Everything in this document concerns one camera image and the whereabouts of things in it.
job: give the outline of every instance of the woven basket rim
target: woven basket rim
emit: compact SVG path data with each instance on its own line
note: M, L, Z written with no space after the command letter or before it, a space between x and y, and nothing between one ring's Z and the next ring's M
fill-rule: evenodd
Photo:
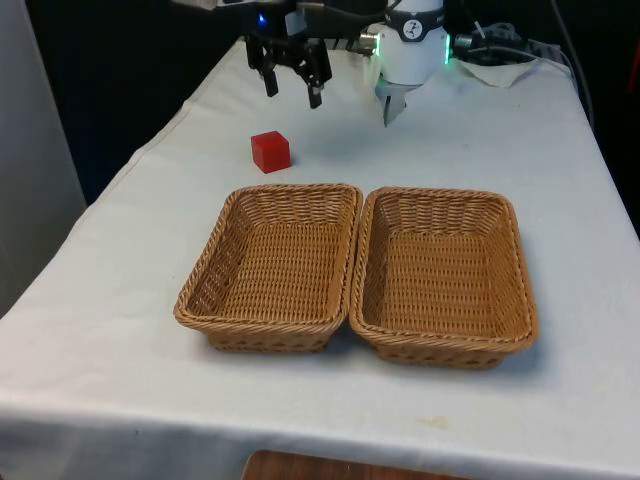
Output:
M199 267L207 263L209 257L215 252L215 248L220 241L221 235L229 219L231 207L241 196L248 193L281 191L308 191L310 193L343 191L352 194L351 205L345 207L352 210L348 235L348 242L351 245L351 250L349 257L347 258L344 275L342 275L342 278L340 279L340 300L336 310L331 315L324 318L293 322L287 321L286 323L278 320L230 318L219 315L194 315L191 313L187 305L191 299L193 289L198 285L202 276L206 273L205 268ZM225 200L213 232L209 236L209 240L198 258L198 261L192 268L187 281L180 290L178 300L173 309L175 318L182 325L189 328L194 328L203 332L215 331L216 333L229 334L270 333L273 332L274 329L277 329L278 333L282 334L313 335L337 329L344 321L344 318L349 311L351 280L355 264L354 251L357 244L355 236L357 235L358 220L362 208L362 202L362 192L357 187L344 183L253 185L233 191Z
M371 325L364 320L362 302L364 297L364 279L366 276L368 248L364 242L370 238L373 221L373 207L376 201L383 195L428 195L431 197L445 198L485 198L498 202L508 212L508 222L511 232L512 246L517 256L517 272L521 285L521 295L524 297L527 317L527 331L516 337L477 337L460 334L410 332L391 330ZM366 198L360 221L358 235L358 250L354 267L354 279L352 284L351 311L349 323L351 327L364 338L371 339L380 345L410 345L414 347L440 347L458 348L464 350L489 350L494 352L515 352L523 350L533 344L538 335L535 302L530 285L530 279L523 256L522 241L517 225L515 211L511 202L503 195L493 192L463 189L441 188L413 188L413 187L382 187L372 191Z

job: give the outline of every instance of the white cloth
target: white cloth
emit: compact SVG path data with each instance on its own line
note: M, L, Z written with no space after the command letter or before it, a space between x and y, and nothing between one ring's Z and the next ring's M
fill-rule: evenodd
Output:
M492 479L640 476L640 248L569 78L444 68L389 127L359 57L310 110L236 45L0 320L0 473L239 478L269 448ZM294 165L264 175L249 137ZM473 188L513 202L540 339L499 368L393 365L343 329L311 356L225 354L172 316L225 197L265 182Z

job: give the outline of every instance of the wicker basket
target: wicker basket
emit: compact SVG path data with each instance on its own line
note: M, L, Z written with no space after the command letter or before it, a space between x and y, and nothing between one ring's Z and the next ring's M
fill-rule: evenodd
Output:
M317 352L349 310L362 194L348 185L232 193L176 319L220 350Z
M462 190L371 193L350 323L400 363L483 369L529 347L536 309L509 201Z

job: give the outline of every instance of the basket bottom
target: basket bottom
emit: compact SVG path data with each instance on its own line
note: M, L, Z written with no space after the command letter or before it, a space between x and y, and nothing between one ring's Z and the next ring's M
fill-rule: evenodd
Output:
M376 348L383 360L408 365L462 368L466 370L487 370L502 363L504 356L494 352L451 352L435 349L413 350L398 347Z
M259 352L259 353L319 353L327 348L329 339L273 337L255 337L242 339L207 335L209 343L223 352Z

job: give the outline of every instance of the red cube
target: red cube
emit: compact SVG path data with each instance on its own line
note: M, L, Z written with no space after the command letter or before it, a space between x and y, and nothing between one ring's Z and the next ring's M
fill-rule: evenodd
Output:
M253 161L264 173L291 166L289 142L280 132L262 133L251 137Z

